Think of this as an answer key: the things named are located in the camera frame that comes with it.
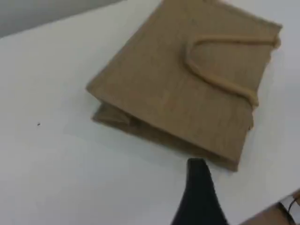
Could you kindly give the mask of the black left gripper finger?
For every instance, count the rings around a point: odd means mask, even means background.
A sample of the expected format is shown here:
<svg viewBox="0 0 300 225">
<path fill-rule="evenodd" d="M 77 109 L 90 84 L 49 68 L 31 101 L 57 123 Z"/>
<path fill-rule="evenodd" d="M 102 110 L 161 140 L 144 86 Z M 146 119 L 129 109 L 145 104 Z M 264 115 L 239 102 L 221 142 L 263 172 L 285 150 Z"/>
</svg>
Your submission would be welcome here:
<svg viewBox="0 0 300 225">
<path fill-rule="evenodd" d="M 209 167 L 203 158 L 190 158 L 187 160 L 185 190 L 172 224 L 228 224 L 219 204 Z"/>
</svg>

